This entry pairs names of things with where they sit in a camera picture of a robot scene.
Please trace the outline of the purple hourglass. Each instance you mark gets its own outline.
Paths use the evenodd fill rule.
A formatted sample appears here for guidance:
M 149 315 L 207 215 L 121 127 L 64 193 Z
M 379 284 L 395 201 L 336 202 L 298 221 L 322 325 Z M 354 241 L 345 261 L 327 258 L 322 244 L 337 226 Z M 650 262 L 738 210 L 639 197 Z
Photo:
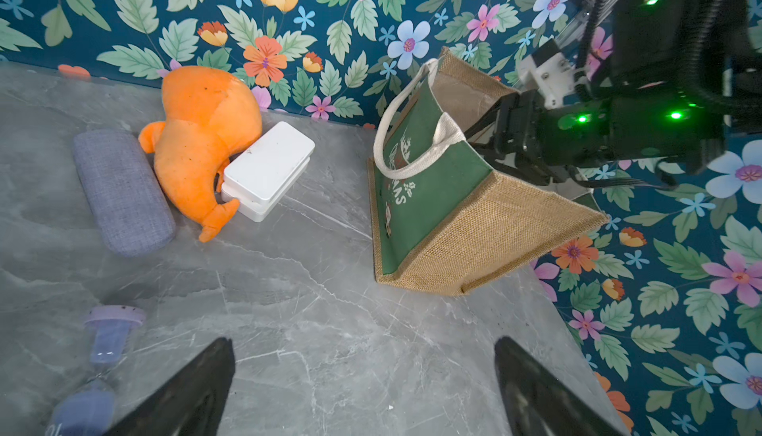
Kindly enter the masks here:
M 85 382 L 53 410 L 47 435 L 103 435 L 114 418 L 117 395 L 109 374 L 130 353 L 132 335 L 146 321 L 144 310 L 128 305 L 91 308 L 83 327 L 91 334 Z

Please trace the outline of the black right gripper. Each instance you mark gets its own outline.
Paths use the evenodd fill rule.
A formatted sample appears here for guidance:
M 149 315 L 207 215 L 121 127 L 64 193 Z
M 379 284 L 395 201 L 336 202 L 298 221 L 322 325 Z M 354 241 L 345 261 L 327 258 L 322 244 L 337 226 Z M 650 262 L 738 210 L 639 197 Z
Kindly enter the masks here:
M 509 93 L 464 135 L 495 170 L 533 185 L 597 185 L 581 169 L 601 159 L 599 101 L 551 110 L 537 91 Z

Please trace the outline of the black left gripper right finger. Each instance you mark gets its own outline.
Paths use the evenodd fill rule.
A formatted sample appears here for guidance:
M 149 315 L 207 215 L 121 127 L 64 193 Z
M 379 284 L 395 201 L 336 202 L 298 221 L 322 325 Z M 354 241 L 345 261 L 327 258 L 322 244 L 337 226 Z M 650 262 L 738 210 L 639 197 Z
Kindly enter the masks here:
M 494 346 L 494 366 L 514 435 L 619 435 L 510 337 Z

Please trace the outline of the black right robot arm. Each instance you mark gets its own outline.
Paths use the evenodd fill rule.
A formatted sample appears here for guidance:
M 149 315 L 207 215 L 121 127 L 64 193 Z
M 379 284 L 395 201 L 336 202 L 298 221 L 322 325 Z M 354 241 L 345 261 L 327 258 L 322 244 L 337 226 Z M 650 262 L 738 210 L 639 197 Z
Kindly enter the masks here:
M 569 176 L 603 225 L 534 259 L 631 435 L 761 431 L 761 0 L 620 0 L 579 102 L 500 98 L 494 162 Z

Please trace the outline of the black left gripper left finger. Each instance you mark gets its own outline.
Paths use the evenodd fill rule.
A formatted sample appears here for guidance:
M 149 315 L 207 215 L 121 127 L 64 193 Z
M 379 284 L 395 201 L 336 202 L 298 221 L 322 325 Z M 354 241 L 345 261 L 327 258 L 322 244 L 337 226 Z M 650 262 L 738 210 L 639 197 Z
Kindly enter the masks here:
M 232 340 L 218 338 L 107 433 L 216 436 L 234 374 Z

